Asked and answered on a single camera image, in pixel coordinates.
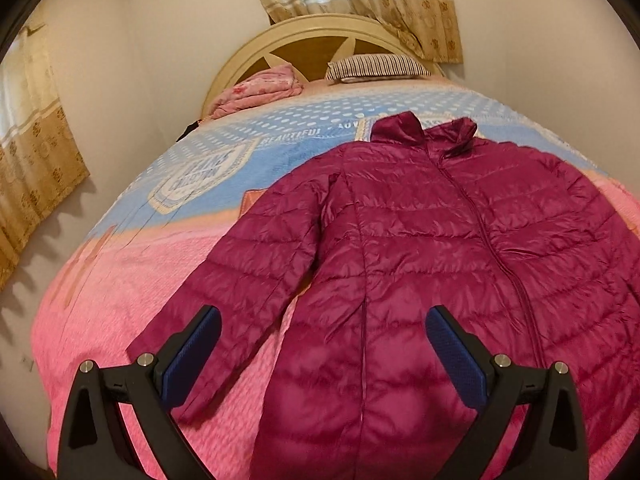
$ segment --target bedspread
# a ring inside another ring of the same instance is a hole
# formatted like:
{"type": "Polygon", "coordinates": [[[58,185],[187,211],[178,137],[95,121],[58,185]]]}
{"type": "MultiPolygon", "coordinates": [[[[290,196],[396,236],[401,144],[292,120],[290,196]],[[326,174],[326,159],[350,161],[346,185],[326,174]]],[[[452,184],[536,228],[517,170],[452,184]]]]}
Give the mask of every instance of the bedspread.
{"type": "MultiPolygon", "coordinates": [[[[550,131],[494,100],[448,84],[340,85],[204,123],[122,193],[43,298],[31,340],[52,405],[47,449],[54,470],[66,398],[79,363],[91,358],[101,367],[126,364],[132,339],[258,190],[342,142],[367,140],[377,118],[407,109],[425,127],[469,116],[480,136],[554,153],[597,180],[607,196],[615,195],[610,200],[619,210],[640,211],[618,184],[550,131]]],[[[629,224],[637,220],[627,218],[629,224]]],[[[262,396],[293,308],[294,303],[222,403],[182,426],[218,480],[248,477],[262,396]]],[[[123,414],[146,471],[163,478],[129,406],[123,414]]],[[[605,478],[639,425],[636,414],[591,457],[591,479],[605,478]]]]}

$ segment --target metal screw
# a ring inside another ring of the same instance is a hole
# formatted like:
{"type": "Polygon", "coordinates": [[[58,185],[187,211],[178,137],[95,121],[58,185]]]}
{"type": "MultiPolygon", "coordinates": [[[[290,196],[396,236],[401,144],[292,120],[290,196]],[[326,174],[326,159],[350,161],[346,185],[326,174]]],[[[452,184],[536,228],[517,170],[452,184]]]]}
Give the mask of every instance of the metal screw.
{"type": "Polygon", "coordinates": [[[556,372],[558,372],[559,374],[566,374],[569,372],[569,367],[567,366],[566,363],[563,363],[562,361],[558,361],[556,364],[554,364],[554,368],[556,369],[556,372]]]}
{"type": "Polygon", "coordinates": [[[94,369],[94,362],[93,361],[84,361],[82,362],[82,364],[80,365],[80,371],[83,374],[87,374],[89,373],[91,370],[94,369]]]}
{"type": "Polygon", "coordinates": [[[505,354],[498,354],[494,357],[494,361],[500,368],[511,366],[511,358],[505,354]]]}
{"type": "Polygon", "coordinates": [[[137,358],[137,362],[140,366],[149,366],[154,361],[154,355],[148,352],[143,353],[137,358]]]}

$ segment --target jacket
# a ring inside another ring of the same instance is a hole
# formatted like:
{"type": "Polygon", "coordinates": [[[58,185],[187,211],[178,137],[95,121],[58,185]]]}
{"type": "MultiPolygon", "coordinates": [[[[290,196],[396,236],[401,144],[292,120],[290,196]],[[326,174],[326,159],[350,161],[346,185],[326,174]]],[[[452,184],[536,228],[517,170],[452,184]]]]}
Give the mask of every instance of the jacket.
{"type": "Polygon", "coordinates": [[[312,270],[265,394],[255,480],[433,477],[475,416],[425,336],[436,304],[494,354],[567,363],[600,449],[640,400],[640,241],[578,170],[475,131],[468,118],[423,131],[404,112],[271,186],[128,349],[156,351],[203,304],[220,309],[178,420],[219,402],[312,270]]]}

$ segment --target blue blanket section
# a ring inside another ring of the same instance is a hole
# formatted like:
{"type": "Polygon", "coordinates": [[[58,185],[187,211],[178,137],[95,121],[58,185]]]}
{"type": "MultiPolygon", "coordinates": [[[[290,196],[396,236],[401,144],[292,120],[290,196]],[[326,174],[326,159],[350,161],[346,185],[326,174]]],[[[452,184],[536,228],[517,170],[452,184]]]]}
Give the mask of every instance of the blue blanket section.
{"type": "Polygon", "coordinates": [[[138,230],[238,208],[245,191],[269,187],[311,157],[355,140],[357,132],[364,130],[367,140],[377,118],[404,110],[412,110],[425,127],[468,116],[488,139],[532,146],[578,168],[596,169],[548,130],[470,91],[395,85],[388,92],[354,88],[288,102],[198,128],[143,172],[89,236],[112,225],[117,232],[138,230]]]}

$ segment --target arched headboard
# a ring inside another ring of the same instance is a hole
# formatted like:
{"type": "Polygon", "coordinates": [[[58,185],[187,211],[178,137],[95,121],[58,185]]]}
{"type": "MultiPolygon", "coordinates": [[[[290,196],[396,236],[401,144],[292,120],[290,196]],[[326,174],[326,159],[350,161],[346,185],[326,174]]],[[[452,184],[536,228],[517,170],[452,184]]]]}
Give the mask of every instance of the arched headboard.
{"type": "MultiPolygon", "coordinates": [[[[350,14],[311,14],[279,22],[245,43],[216,75],[202,114],[225,88],[267,69],[290,62],[302,82],[322,79],[327,63],[352,54],[391,52],[417,59],[377,21],[350,14]]],[[[417,59],[435,75],[437,63],[417,59]]]]}

